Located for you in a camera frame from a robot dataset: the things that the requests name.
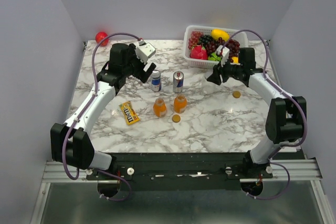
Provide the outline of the gold bottle cap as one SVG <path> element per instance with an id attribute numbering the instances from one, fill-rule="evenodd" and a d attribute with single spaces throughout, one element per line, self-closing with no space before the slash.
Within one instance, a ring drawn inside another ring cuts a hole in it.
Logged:
<path id="1" fill-rule="evenodd" d="M 233 92 L 233 97 L 234 98 L 240 98 L 240 96 L 241 96 L 241 93 L 239 91 L 234 91 Z"/>
<path id="2" fill-rule="evenodd" d="M 181 120 L 181 117 L 178 114 L 172 116 L 172 121 L 178 123 Z"/>

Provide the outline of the clear glass jar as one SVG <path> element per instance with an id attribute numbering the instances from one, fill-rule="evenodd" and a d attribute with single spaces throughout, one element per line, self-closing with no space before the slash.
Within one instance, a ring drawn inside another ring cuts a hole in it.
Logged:
<path id="1" fill-rule="evenodd" d="M 210 71 L 206 72 L 201 81 L 201 93 L 203 95 L 207 94 L 213 94 L 217 91 L 217 85 L 207 81 L 207 78 L 211 75 L 212 73 Z"/>

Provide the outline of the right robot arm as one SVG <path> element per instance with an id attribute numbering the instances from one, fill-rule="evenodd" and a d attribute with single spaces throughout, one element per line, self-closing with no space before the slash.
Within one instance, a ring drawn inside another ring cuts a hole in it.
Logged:
<path id="1" fill-rule="evenodd" d="M 267 164 L 284 147 L 297 147 L 298 140 L 307 135 L 307 103 L 303 97 L 295 97 L 272 81 L 266 71 L 256 67 L 255 51 L 242 48 L 237 64 L 231 62 L 229 50 L 219 46 L 215 53 L 221 61 L 206 77 L 216 85 L 233 78 L 254 90 L 268 104 L 265 137 L 245 155 L 242 173 L 249 178 L 260 172 L 260 165 Z"/>

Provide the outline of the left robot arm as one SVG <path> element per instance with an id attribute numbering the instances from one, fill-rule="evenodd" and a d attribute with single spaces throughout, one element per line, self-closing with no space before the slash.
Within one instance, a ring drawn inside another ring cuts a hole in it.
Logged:
<path id="1" fill-rule="evenodd" d="M 152 63 L 147 69 L 145 66 L 155 52 L 156 49 L 143 40 L 129 45 L 112 45 L 109 61 L 99 73 L 94 74 L 96 82 L 89 95 L 63 124 L 52 126 L 50 138 L 53 160 L 78 169 L 98 169 L 104 179 L 112 179 L 116 175 L 112 155 L 96 151 L 89 135 L 102 111 L 119 93 L 128 77 L 147 82 L 156 65 Z"/>

